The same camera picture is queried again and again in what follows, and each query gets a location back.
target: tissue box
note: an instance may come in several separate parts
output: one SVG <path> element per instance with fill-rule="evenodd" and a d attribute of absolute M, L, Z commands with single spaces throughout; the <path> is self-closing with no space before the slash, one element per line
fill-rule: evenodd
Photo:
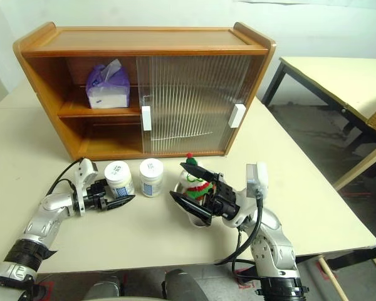
<path fill-rule="evenodd" d="M 108 66 L 97 65 L 86 81 L 91 108 L 125 108 L 130 102 L 127 71 L 118 60 Z"/>

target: table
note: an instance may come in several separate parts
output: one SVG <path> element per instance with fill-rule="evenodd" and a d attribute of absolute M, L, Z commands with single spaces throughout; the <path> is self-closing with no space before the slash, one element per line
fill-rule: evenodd
<path fill-rule="evenodd" d="M 376 59 L 283 56 L 280 60 L 262 99 L 265 106 L 289 74 L 350 122 L 344 131 L 356 126 L 364 133 L 349 149 L 356 148 L 365 134 L 376 141 L 376 131 L 366 124 L 376 112 Z"/>
<path fill-rule="evenodd" d="M 199 159 L 207 168 L 223 172 L 236 189 L 245 185 L 246 163 L 265 161 L 269 171 L 265 206 L 281 220 L 297 255 L 376 245 L 373 234 L 258 100 L 248 110 L 229 155 Z M 39 272 L 212 263 L 230 254 L 236 230 L 225 227 L 220 218 L 209 228 L 194 228 L 169 196 L 183 160 L 162 159 L 160 196 L 145 198 L 137 191 L 137 197 L 122 208 L 66 219 L 51 247 L 59 251 L 42 263 Z M 127 160 L 136 186 L 141 161 Z M 36 95 L 23 82 L 0 103 L 0 261 L 69 163 Z M 107 164 L 98 162 L 98 178 Z M 243 258 L 250 257 L 247 250 Z"/>

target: white jar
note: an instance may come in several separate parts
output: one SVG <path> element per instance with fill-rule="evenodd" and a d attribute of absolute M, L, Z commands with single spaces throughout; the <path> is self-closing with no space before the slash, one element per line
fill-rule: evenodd
<path fill-rule="evenodd" d="M 106 166 L 105 178 L 116 198 L 135 193 L 130 168 L 124 161 L 113 161 Z"/>
<path fill-rule="evenodd" d="M 139 165 L 142 193 L 150 198 L 159 195 L 163 181 L 163 163 L 150 158 Z"/>

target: floor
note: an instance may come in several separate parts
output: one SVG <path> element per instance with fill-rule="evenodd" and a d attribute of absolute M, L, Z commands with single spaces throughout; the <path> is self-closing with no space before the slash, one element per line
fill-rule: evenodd
<path fill-rule="evenodd" d="M 345 120 L 325 107 L 282 105 L 272 107 L 273 115 L 311 158 L 326 178 L 333 182 L 349 170 L 375 147 L 363 145 L 354 153 L 344 148 L 358 132 L 344 135 Z M 376 166 L 365 172 L 341 192 L 344 200 L 376 236 Z M 254 293 L 257 281 L 241 286 L 235 281 L 229 266 L 192 265 L 181 267 L 190 273 L 209 300 L 263 300 Z M 331 282 L 321 271 L 315 259 L 300 263 L 298 268 L 304 285 L 309 286 L 307 300 L 340 300 Z M 41 284 L 48 288 L 45 300 L 81 300 L 95 282 L 116 275 L 125 287 L 127 296 L 162 297 L 160 284 L 165 272 L 172 267 L 120 270 L 93 273 L 40 275 Z M 350 300 L 376 300 L 376 266 L 366 261 L 343 268 L 336 273 Z"/>

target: ribbed glass panel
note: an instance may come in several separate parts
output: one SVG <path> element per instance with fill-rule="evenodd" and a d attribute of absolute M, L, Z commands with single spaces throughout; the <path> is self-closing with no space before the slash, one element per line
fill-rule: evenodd
<path fill-rule="evenodd" d="M 144 56 L 137 58 L 140 105 L 150 105 L 152 130 L 144 152 L 224 151 L 235 103 L 248 97 L 253 57 Z"/>

